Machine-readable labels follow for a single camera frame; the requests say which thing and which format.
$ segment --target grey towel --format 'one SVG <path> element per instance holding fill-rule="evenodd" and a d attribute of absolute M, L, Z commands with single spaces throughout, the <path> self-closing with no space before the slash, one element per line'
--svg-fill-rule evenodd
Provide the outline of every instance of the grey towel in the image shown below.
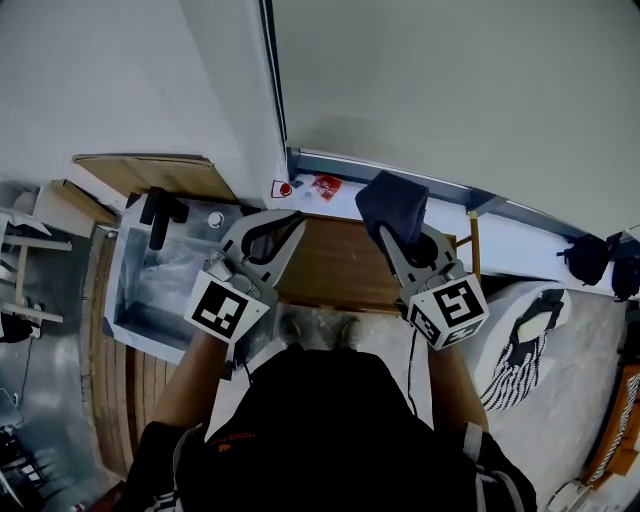
<path fill-rule="evenodd" d="M 380 173 L 356 195 L 356 205 L 369 236 L 378 247 L 380 225 L 385 224 L 407 245 L 420 238 L 429 189 L 387 171 Z"/>

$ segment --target black backpack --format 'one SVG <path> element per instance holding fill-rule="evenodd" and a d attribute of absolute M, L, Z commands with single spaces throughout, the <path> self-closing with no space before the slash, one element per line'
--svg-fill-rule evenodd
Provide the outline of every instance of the black backpack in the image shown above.
<path fill-rule="evenodd" d="M 611 276 L 611 288 L 620 302 L 640 291 L 640 260 L 622 258 L 615 262 Z"/>
<path fill-rule="evenodd" d="M 607 242 L 593 235 L 580 238 L 569 238 L 573 247 L 559 252 L 564 256 L 564 262 L 569 272 L 584 284 L 590 286 L 598 284 L 609 264 L 609 248 Z"/>

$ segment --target wooden stick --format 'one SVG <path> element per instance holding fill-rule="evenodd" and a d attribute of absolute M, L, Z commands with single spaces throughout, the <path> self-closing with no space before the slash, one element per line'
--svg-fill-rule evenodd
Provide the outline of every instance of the wooden stick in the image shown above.
<path fill-rule="evenodd" d="M 471 224 L 471 260 L 473 273 L 480 282 L 480 231 L 478 229 L 478 214 L 469 212 L 469 222 Z"/>
<path fill-rule="evenodd" d="M 18 306 L 17 304 L 11 304 L 10 302 L 3 302 L 2 309 L 9 313 L 18 313 L 19 315 L 32 316 L 34 318 L 42 318 L 43 320 L 50 320 L 51 322 L 62 323 L 64 318 L 60 315 L 54 315 L 53 313 L 45 313 L 44 311 L 38 311 L 37 309 L 25 308 L 24 306 Z"/>
<path fill-rule="evenodd" d="M 457 249 L 458 247 L 460 247 L 461 245 L 467 244 L 467 243 L 469 243 L 469 242 L 471 242 L 471 235 L 469 235 L 469 236 L 468 236 L 468 237 L 466 237 L 466 238 L 463 238 L 462 240 L 457 241 L 457 242 L 456 242 L 456 249 Z"/>
<path fill-rule="evenodd" d="M 24 272 L 27 269 L 27 252 L 29 251 L 28 245 L 20 247 L 20 256 L 18 257 L 18 273 L 16 276 L 16 293 L 14 296 L 14 302 L 18 305 L 22 304 L 22 292 L 24 289 Z"/>
<path fill-rule="evenodd" d="M 42 240 L 41 238 L 29 238 L 27 236 L 16 235 L 6 235 L 2 240 L 2 243 L 27 247 L 39 247 L 41 249 L 54 249 L 56 251 L 70 251 L 73 248 L 71 242 L 53 242 L 51 240 Z"/>

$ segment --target black cable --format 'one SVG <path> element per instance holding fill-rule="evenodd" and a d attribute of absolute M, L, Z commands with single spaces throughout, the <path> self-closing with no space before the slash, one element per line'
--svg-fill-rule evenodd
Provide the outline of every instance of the black cable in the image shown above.
<path fill-rule="evenodd" d="M 27 350 L 27 363 L 24 368 L 24 377 L 22 378 L 22 388 L 20 390 L 20 401 L 18 402 L 22 405 L 24 400 L 24 387 L 27 384 L 27 375 L 29 375 L 29 361 L 31 361 L 31 347 L 33 346 L 33 336 L 29 336 L 29 350 Z"/>
<path fill-rule="evenodd" d="M 413 338 L 411 339 L 411 353 L 409 354 L 409 372 L 407 375 L 407 396 L 409 397 L 409 401 L 411 402 L 411 406 L 413 407 L 413 415 L 418 416 L 418 409 L 416 408 L 416 403 L 413 401 L 411 397 L 411 367 L 413 366 L 413 351 L 416 348 L 416 334 L 418 333 L 417 329 L 413 330 Z"/>
<path fill-rule="evenodd" d="M 242 364 L 244 366 L 245 371 L 247 372 L 247 377 L 249 378 L 249 386 L 253 385 L 253 377 L 251 376 L 251 372 L 249 371 L 249 367 L 247 366 L 247 358 L 244 355 L 244 347 L 242 346 L 242 342 L 236 343 L 236 347 L 239 349 L 240 357 L 242 358 Z"/>

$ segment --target tag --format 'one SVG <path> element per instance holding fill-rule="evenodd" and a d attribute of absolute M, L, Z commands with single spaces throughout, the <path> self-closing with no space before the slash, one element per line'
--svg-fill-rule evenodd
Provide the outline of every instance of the tag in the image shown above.
<path fill-rule="evenodd" d="M 198 272 L 184 319 L 233 344 L 262 318 L 269 306 L 237 291 L 204 270 Z"/>
<path fill-rule="evenodd" d="M 484 294 L 471 274 L 411 297 L 407 318 L 440 350 L 473 336 L 488 317 Z"/>

